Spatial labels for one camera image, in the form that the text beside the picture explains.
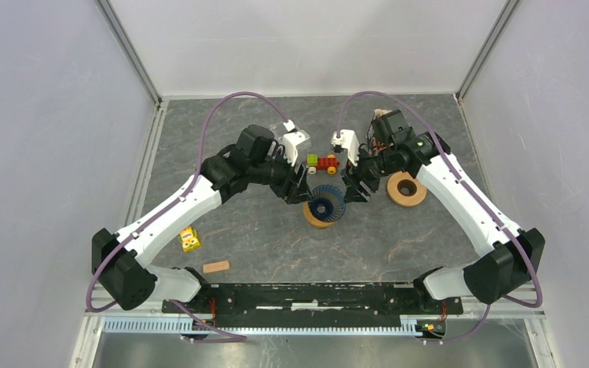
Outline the blue plastic dripper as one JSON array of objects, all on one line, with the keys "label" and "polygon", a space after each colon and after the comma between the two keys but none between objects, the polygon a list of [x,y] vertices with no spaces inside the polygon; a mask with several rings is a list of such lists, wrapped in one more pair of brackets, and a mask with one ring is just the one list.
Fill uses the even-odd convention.
[{"label": "blue plastic dripper", "polygon": [[309,194],[307,207],[314,219],[325,223],[336,222],[346,211],[344,194],[336,186],[317,186]]}]

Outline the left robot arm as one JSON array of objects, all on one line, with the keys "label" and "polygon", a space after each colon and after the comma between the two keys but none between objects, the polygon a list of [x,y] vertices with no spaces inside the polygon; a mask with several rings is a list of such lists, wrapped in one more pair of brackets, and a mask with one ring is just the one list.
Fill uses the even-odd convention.
[{"label": "left robot arm", "polygon": [[102,228],[93,235],[92,282],[112,297],[111,306],[130,311],[153,298],[176,299],[196,313],[209,306],[210,292],[193,272],[159,268],[153,259],[182,230],[251,184],[268,186],[288,204],[306,202],[308,171],[298,156],[310,137],[291,121],[285,127],[279,139],[263,126],[246,127],[145,216],[116,232]]}]

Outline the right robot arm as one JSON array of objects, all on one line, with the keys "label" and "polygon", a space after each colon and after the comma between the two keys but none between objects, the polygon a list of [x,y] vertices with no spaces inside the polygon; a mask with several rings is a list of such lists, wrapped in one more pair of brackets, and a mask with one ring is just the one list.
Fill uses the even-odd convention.
[{"label": "right robot arm", "polygon": [[418,277],[412,293],[414,307],[431,313],[443,299],[473,296],[484,304],[535,281],[545,237],[504,215],[466,175],[450,148],[436,133],[416,134],[400,110],[370,122],[367,143],[353,130],[333,134],[334,150],[347,152],[341,172],[345,202],[367,202],[380,180],[407,173],[425,186],[449,211],[472,243],[479,259],[463,266],[437,268]]}]

